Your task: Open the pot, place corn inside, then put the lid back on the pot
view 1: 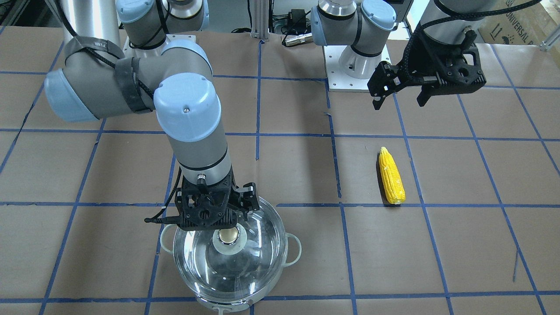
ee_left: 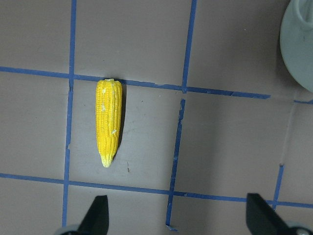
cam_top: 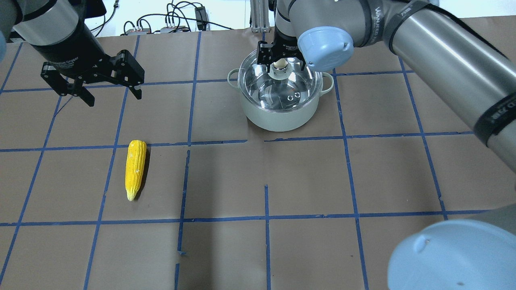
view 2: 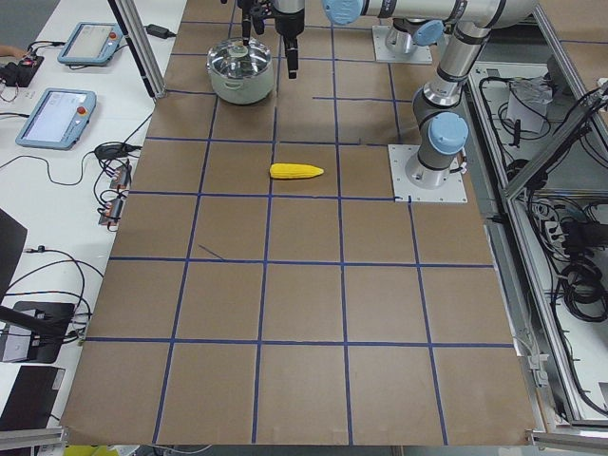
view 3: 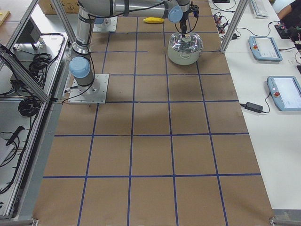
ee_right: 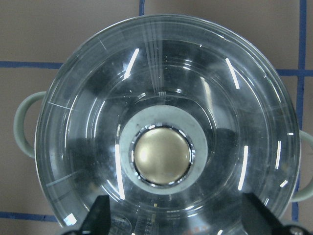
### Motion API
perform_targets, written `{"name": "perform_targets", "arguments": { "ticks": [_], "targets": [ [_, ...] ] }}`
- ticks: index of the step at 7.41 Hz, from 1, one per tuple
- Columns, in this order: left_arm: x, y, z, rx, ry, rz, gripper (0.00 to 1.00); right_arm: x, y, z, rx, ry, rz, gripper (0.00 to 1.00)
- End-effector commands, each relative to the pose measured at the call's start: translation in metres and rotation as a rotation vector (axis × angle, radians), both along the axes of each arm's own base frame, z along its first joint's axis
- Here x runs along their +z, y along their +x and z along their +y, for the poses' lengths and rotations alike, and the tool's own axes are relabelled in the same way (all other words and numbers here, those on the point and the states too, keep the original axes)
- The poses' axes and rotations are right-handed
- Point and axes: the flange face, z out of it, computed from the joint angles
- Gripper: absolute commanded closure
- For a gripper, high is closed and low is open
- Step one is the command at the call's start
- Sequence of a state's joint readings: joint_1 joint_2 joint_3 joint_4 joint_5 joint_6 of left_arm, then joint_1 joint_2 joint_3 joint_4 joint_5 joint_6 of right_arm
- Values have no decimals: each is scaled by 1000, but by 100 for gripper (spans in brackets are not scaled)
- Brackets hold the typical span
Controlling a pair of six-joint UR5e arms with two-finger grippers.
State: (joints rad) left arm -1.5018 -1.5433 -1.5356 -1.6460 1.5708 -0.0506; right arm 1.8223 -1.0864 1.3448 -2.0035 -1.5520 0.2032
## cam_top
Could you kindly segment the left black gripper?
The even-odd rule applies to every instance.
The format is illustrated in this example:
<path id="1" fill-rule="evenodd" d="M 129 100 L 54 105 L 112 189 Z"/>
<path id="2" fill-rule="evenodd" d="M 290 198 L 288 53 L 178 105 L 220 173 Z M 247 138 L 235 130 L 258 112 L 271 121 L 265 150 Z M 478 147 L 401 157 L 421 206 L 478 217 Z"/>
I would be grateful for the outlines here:
<path id="1" fill-rule="evenodd" d="M 85 24 L 78 24 L 74 32 L 59 43 L 33 45 L 33 48 L 46 59 L 41 78 L 61 96 L 79 97 L 93 107 L 95 98 L 83 87 L 83 81 L 86 84 L 107 81 L 127 87 L 136 99 L 142 99 L 144 68 L 128 50 L 121 50 L 113 57 L 107 55 Z M 76 80 L 70 83 L 64 77 Z"/>

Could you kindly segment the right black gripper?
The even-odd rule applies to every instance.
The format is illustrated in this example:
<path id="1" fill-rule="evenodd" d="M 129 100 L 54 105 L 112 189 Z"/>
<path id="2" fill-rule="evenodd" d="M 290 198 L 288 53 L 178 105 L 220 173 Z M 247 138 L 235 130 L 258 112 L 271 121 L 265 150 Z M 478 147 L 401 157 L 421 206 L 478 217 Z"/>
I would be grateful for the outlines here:
<path id="1" fill-rule="evenodd" d="M 282 33 L 280 29 L 275 29 L 273 42 L 270 44 L 265 40 L 258 41 L 257 44 L 257 64 L 264 65 L 266 72 L 271 71 L 271 65 L 282 58 L 297 58 L 297 74 L 311 74 L 301 52 L 298 48 L 298 39 L 291 35 Z"/>

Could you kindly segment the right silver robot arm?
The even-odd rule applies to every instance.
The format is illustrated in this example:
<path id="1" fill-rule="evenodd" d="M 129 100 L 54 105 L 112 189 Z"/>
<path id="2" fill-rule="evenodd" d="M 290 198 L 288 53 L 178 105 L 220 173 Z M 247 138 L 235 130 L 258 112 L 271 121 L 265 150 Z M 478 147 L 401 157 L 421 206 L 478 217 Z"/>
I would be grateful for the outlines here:
<path id="1" fill-rule="evenodd" d="M 270 0 L 276 31 L 258 63 L 299 57 L 313 71 L 345 64 L 384 41 L 479 141 L 515 170 L 513 64 L 436 0 Z M 404 239 L 387 270 L 391 290 L 514 290 L 515 205 L 439 222 Z"/>

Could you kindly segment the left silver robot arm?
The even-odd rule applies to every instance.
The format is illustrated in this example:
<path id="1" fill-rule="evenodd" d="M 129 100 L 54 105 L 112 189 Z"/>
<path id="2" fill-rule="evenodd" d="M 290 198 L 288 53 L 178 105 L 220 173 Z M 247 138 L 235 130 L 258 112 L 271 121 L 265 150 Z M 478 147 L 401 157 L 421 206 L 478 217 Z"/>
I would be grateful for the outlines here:
<path id="1" fill-rule="evenodd" d="M 15 31 L 44 57 L 40 75 L 57 94 L 79 97 L 92 107 L 95 98 L 84 85 L 107 81 L 141 99 L 142 66 L 127 50 L 105 53 L 85 24 L 106 14 L 101 0 L 2 0 L 1 55 Z"/>

